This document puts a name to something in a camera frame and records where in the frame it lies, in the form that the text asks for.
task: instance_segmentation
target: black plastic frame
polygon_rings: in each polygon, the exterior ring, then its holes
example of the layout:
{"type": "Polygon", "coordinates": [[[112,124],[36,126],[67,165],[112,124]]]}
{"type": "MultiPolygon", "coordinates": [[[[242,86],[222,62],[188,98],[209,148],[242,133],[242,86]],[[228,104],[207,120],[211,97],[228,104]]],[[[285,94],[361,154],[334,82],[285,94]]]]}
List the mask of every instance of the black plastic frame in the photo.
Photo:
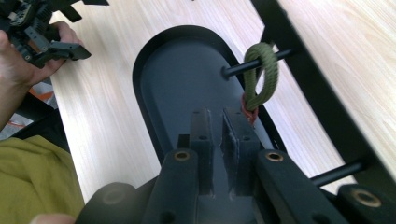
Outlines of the black plastic frame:
{"type": "Polygon", "coordinates": [[[366,166],[365,171],[354,175],[356,180],[395,200],[396,186],[392,177],[320,72],[287,12],[276,0],[251,2],[265,24],[262,42],[274,43],[279,50],[295,50],[293,56],[285,59],[286,64],[341,157],[346,163],[361,161],[366,166]]]}

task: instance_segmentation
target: green sleeve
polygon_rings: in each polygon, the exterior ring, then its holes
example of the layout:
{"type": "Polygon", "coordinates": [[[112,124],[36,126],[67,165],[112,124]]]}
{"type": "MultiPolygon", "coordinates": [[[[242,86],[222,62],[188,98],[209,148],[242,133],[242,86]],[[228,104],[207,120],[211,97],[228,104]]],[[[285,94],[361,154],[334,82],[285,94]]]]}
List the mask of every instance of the green sleeve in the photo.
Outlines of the green sleeve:
{"type": "Polygon", "coordinates": [[[84,206],[70,154],[41,136],[0,141],[1,223],[43,213],[76,217],[84,206]]]}

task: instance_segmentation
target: olive green rope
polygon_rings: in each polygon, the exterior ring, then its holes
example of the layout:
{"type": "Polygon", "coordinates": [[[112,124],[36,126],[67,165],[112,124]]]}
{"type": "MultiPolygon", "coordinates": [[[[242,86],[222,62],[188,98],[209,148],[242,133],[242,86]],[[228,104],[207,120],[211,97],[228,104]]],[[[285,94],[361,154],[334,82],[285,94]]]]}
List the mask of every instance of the olive green rope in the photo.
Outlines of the olive green rope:
{"type": "Polygon", "coordinates": [[[245,62],[251,62],[260,59],[265,71],[264,85],[262,91],[256,96],[256,70],[252,69],[244,73],[245,80],[245,102],[246,109],[253,111],[259,105],[264,104],[274,94],[277,84],[278,69],[277,57],[268,44],[259,43],[253,45],[247,50],[245,62]]]}

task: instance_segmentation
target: light wood surface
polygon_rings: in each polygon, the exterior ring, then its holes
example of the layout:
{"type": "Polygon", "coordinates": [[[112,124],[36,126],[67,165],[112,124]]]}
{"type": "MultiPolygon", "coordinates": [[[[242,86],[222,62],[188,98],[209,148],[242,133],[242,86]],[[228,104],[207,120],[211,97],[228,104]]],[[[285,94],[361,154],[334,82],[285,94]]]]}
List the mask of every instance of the light wood surface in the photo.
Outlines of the light wood surface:
{"type": "MultiPolygon", "coordinates": [[[[263,24],[248,0],[109,0],[110,7],[74,4],[71,24],[92,53],[52,78],[87,202],[114,181],[139,187],[159,173],[132,84],[134,61],[163,30],[200,25],[220,35],[236,58],[257,43],[263,24]]],[[[395,160],[395,7],[391,1],[280,1],[318,65],[388,168],[395,160]]],[[[57,14],[54,20],[64,20],[57,14]]],[[[343,164],[281,63],[269,110],[292,158],[308,175],[343,164]]],[[[352,181],[351,178],[341,181],[352,181]]],[[[328,187],[335,191],[340,182],[328,187]]]]}

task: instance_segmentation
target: screw hole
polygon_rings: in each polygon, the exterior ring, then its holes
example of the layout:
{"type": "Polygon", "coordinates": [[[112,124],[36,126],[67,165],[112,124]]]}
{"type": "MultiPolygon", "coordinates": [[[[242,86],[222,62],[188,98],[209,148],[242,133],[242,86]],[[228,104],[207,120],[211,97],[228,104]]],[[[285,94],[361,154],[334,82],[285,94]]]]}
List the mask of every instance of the screw hole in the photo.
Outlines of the screw hole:
{"type": "Polygon", "coordinates": [[[374,194],[364,189],[353,189],[352,196],[357,202],[368,207],[379,207],[382,204],[374,194]]]}

